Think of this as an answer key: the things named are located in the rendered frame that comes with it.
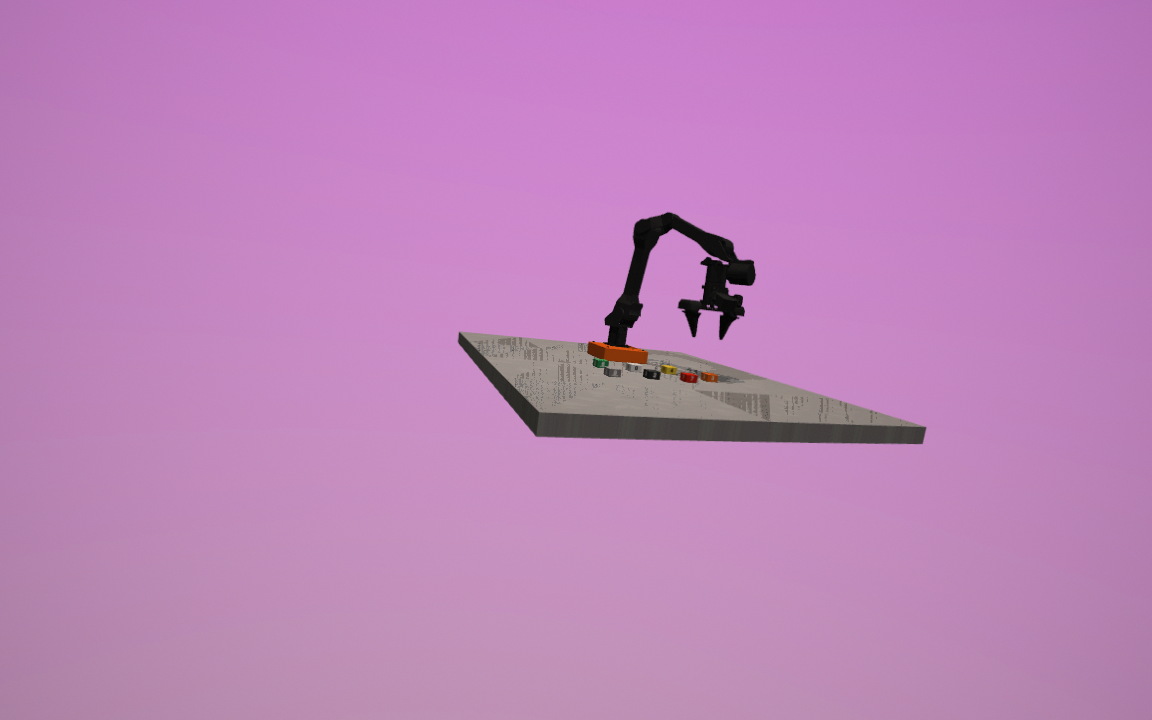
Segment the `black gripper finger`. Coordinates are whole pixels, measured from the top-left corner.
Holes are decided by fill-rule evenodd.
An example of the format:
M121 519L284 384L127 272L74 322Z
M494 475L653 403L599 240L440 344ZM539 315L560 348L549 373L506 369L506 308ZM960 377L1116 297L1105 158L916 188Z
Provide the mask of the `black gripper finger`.
M681 310L681 313L685 314L687 323L689 323L689 328L692 338L696 336L696 331L698 331L698 318L702 313L692 313L692 311Z
M730 329L730 324L733 320L738 319L738 316L721 314L721 328L719 328L719 340L723 340L723 334Z

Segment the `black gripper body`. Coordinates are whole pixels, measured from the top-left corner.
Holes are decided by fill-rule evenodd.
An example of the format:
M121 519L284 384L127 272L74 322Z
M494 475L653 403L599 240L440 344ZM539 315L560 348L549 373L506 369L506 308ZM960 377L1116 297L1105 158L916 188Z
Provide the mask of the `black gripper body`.
M719 291L722 291L722 293L723 293L723 290L728 290L728 288L723 288L722 283L705 282L705 286L702 285L702 290L704 290L704 293L703 293L703 300L700 300L700 301L699 300L679 300L679 306L680 306L680 309L684 309L684 311L692 311L692 313L698 313L698 311L700 309L703 309L703 310L721 311L721 313L728 314L728 316L737 316L737 314L738 316L744 316L745 314L744 306L736 306L735 313L732 313L730 310L722 310L721 306L717 306L717 304L710 305L708 304L710 293L712 293L714 290L714 288L719 288ZM707 305L710 305L710 306L707 306Z

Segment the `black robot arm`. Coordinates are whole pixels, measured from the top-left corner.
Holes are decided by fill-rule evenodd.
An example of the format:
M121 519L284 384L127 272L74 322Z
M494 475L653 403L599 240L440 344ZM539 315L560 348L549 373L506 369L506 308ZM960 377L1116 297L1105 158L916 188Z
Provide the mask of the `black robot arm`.
M710 258L703 260L700 264L707 266L707 281L705 282L726 285L726 281L728 281L730 285L753 286L756 275L755 262L740 260L736 253L733 252L733 242L730 240L723 240L723 237L717 236L717 234L702 232L695 225L685 222L684 219L673 213L639 219L634 227L635 251L630 270L628 270L626 291L622 293L620 300L614 304L612 313L605 316L604 319L605 325L611 325L608 342L602 342L604 344L630 347L626 344L627 331L634 327L634 323L637 323L641 310L643 310L643 304L639 302L639 293L650 251L657 245L660 234L666 234L670 229L685 234L687 237L700 243L702 249L707 251L710 256L728 263L723 264L721 260L712 260ZM732 313L735 313L736 306L742 306L742 296L736 295L736 293L730 296L728 295L728 290L723 290L722 293L719 291L719 288L714 288L710 293L708 304L717 304L722 310L730 310Z

